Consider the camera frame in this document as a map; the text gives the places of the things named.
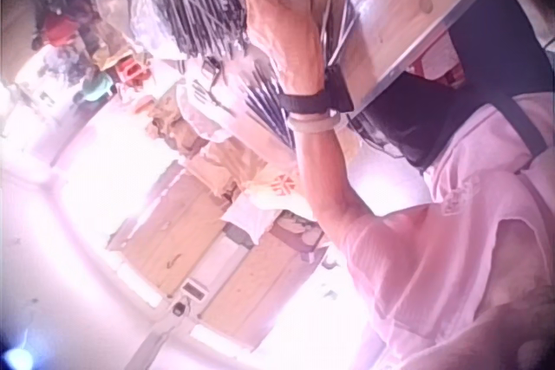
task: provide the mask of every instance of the wall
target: wall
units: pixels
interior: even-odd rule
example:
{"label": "wall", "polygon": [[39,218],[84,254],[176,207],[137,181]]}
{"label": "wall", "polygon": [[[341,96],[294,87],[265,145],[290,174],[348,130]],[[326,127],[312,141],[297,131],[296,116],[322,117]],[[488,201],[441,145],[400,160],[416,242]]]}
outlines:
{"label": "wall", "polygon": [[[102,272],[100,260],[67,230],[47,196],[3,172],[0,327],[12,345],[23,340],[56,370],[121,370],[153,324]],[[233,368],[206,349],[173,340],[162,369]]]}

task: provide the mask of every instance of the man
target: man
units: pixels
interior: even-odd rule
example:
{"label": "man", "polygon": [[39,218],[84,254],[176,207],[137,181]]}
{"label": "man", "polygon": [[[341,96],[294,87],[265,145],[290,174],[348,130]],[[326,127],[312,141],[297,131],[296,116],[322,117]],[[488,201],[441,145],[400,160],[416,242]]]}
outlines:
{"label": "man", "polygon": [[[318,30],[308,8],[296,9],[290,0],[246,0],[246,5],[248,36],[275,64],[285,93],[297,103],[310,101],[324,82]],[[484,127],[499,127],[495,123],[505,127],[494,109],[484,106],[480,111],[472,127],[482,132]],[[468,129],[462,122],[458,133]],[[523,346],[540,340],[543,347],[555,328],[538,327],[529,319],[536,319],[539,304],[543,323],[555,317],[550,289],[555,231],[552,141],[549,150],[529,166],[519,166],[522,170],[516,174],[512,153],[518,154],[516,159],[528,155],[524,143],[519,142],[523,149],[516,151],[501,147],[501,159],[510,159],[509,167],[505,160],[484,164],[465,140],[471,134],[465,133],[451,143],[447,157],[440,156],[447,168],[436,170],[448,174],[445,180],[434,177],[441,184],[437,203],[377,217],[349,184],[333,130],[336,118],[329,112],[291,113],[289,123],[306,198],[318,223],[346,256],[355,285],[373,313],[372,324],[399,363],[428,369],[516,367]],[[478,169],[465,160],[465,152],[457,156],[460,149],[472,154]],[[457,175],[461,160],[465,170]],[[511,315],[516,307],[504,308],[518,302],[526,305],[520,319]],[[507,337],[507,331],[518,336]],[[465,355],[468,349],[472,357]],[[446,351],[453,355],[442,367],[446,361],[438,355]]]}

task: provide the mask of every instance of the black watch strap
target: black watch strap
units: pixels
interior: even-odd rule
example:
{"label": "black watch strap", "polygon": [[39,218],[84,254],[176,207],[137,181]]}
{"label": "black watch strap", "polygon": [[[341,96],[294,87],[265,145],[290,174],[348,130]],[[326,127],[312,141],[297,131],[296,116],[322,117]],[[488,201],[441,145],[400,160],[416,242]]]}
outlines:
{"label": "black watch strap", "polygon": [[355,107],[339,65],[327,67],[322,91],[314,95],[279,95],[279,104],[289,113],[322,114],[328,110],[352,112]]}

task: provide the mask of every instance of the cabinet door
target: cabinet door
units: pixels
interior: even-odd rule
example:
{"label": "cabinet door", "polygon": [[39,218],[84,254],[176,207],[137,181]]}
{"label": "cabinet door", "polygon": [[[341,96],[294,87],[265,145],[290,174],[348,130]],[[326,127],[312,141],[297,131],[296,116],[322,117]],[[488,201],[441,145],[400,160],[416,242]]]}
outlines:
{"label": "cabinet door", "polygon": [[255,349],[324,252],[318,250],[316,261],[307,263],[287,244],[265,233],[200,315],[200,321],[239,345]]}
{"label": "cabinet door", "polygon": [[222,215],[208,189],[182,175],[121,252],[152,285],[172,295],[222,232]]}

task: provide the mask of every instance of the white t-shirt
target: white t-shirt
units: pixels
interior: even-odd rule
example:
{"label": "white t-shirt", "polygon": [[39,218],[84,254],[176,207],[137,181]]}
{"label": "white t-shirt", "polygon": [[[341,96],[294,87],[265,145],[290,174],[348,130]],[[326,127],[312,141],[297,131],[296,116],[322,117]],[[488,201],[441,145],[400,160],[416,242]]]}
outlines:
{"label": "white t-shirt", "polygon": [[[540,130],[549,131],[545,94],[521,100],[527,113],[539,113],[532,120],[543,120]],[[516,175],[529,159],[527,148],[502,115],[483,107],[434,164],[429,183],[437,203],[350,226],[342,252],[376,331],[398,360],[454,337],[481,309],[553,284],[550,142]],[[513,237],[530,249],[515,248]],[[522,262],[516,270],[515,259]]]}

